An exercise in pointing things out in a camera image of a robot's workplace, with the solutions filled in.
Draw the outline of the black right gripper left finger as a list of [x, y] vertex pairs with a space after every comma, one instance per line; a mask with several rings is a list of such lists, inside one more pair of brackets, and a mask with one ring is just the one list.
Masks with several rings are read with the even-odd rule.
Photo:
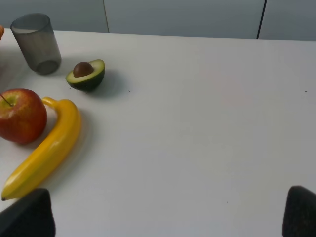
[[56, 226], [48, 189], [37, 188], [0, 213], [2, 237], [54, 237]]

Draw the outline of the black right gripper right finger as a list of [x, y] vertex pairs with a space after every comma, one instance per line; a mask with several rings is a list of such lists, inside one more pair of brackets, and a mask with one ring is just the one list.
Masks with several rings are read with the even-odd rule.
[[292, 186], [287, 194], [282, 224], [284, 237], [316, 235], [316, 195], [303, 186]]

